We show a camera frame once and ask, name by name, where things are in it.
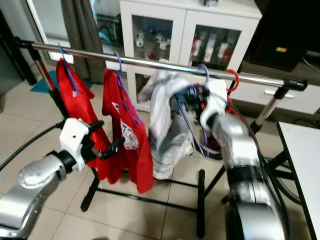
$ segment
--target black cable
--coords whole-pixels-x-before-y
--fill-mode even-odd
[[[286,169],[288,169],[288,170],[291,171],[290,165],[289,165],[289,163],[287,163],[287,162],[281,163],[280,166],[282,166],[282,167],[284,167],[284,168],[286,168]],[[278,188],[280,189],[280,191],[281,191],[288,199],[290,199],[292,202],[294,202],[294,203],[296,203],[296,204],[301,205],[301,201],[300,201],[299,196],[295,195],[295,194],[284,184],[284,182],[281,180],[280,177],[276,177],[276,178],[275,178],[275,181],[276,181],[276,185],[278,186]]]
[[[300,198],[296,196],[292,191],[290,191],[287,186],[284,184],[284,182],[280,179],[280,177],[276,177],[276,184],[280,191],[292,202],[301,205]]]
[[[203,152],[206,152],[206,151],[207,151],[207,150],[206,150],[203,146],[201,146],[201,145],[200,145],[200,148],[202,149]],[[195,144],[195,149],[196,149],[199,153],[201,153],[200,148],[198,147],[197,144]],[[214,159],[214,160],[222,160],[222,159],[223,159],[221,153],[212,153],[212,152],[209,152],[209,158]]]
[[[21,153],[26,147],[32,144],[37,139],[41,138],[43,135],[47,134],[48,132],[52,131],[53,129],[62,129],[65,124],[65,120],[56,125],[49,127],[48,129],[44,130],[43,132],[39,133],[37,136],[33,137],[31,140],[27,141],[24,145],[19,147],[7,160],[4,161],[3,164],[0,165],[0,171],[5,168],[19,153]]]
[[[255,145],[257,147],[257,153],[258,153],[260,164],[261,164],[261,166],[264,167],[264,169],[265,169],[265,171],[266,171],[266,173],[267,173],[267,175],[268,175],[268,177],[269,177],[269,179],[270,179],[270,181],[272,183],[274,191],[275,191],[275,193],[276,193],[276,195],[277,195],[277,197],[279,199],[280,204],[279,204],[279,202],[277,201],[276,198],[274,199],[274,201],[275,201],[275,203],[277,205],[278,210],[282,213],[281,215],[282,215],[283,220],[284,220],[285,225],[286,225],[286,230],[287,230],[287,233],[288,233],[288,237],[289,237],[290,240],[292,240],[293,239],[293,229],[292,229],[292,224],[291,224],[291,220],[290,220],[290,217],[289,217],[287,206],[285,204],[284,199],[281,196],[279,188],[278,188],[278,186],[276,184],[276,180],[275,180],[274,176],[272,175],[272,172],[271,172],[271,170],[270,170],[270,168],[268,166],[268,162],[266,161],[266,159],[261,154],[261,150],[260,150],[260,147],[258,145],[258,140],[257,140],[255,134],[253,133],[251,127],[246,122],[245,117],[238,111],[238,109],[236,107],[234,107],[232,104],[230,104],[230,102],[228,102],[228,104],[240,116],[240,118],[242,118],[244,124],[249,129],[249,132],[250,132],[250,134],[251,134],[251,136],[253,138],[253,141],[254,141],[254,143],[255,143]],[[272,192],[272,189],[271,189],[271,186],[270,186],[270,184],[268,182],[268,179],[266,179],[265,184],[267,185],[269,191]]]
[[[308,119],[302,119],[302,118],[292,120],[292,124],[296,125],[297,122],[306,122],[306,123],[310,124],[311,126],[315,127],[316,129],[320,129],[320,120],[317,120],[315,123],[308,120]]]

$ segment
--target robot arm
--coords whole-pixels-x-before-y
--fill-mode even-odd
[[[228,239],[285,240],[276,204],[264,182],[255,141],[241,120],[225,113],[226,84],[212,80],[207,88],[209,95],[200,123],[211,130],[221,147],[230,189],[226,208]]]
[[[103,121],[91,125],[68,118],[60,143],[62,151],[51,152],[43,159],[25,166],[15,185],[0,198],[0,239],[26,239],[33,230],[47,198],[73,170],[81,171],[96,157],[106,159],[123,144],[121,138],[105,152],[97,151],[90,140],[91,133],[102,127]]]

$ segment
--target curtain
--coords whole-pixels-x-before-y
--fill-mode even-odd
[[[90,0],[61,0],[61,8],[71,48],[102,53]],[[80,78],[104,83],[105,61],[74,56],[73,64]]]

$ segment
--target black speaker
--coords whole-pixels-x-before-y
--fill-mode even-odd
[[[263,17],[249,51],[254,64],[292,71],[308,47],[319,39],[318,0],[256,0]]]

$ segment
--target glass cabinet door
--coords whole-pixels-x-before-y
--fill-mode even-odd
[[[179,64],[238,70],[259,19],[187,10]]]
[[[134,57],[169,60],[173,21],[132,16]]]
[[[241,31],[197,25],[192,41],[189,66],[226,70]]]
[[[124,53],[127,57],[179,62],[185,9],[120,0]]]

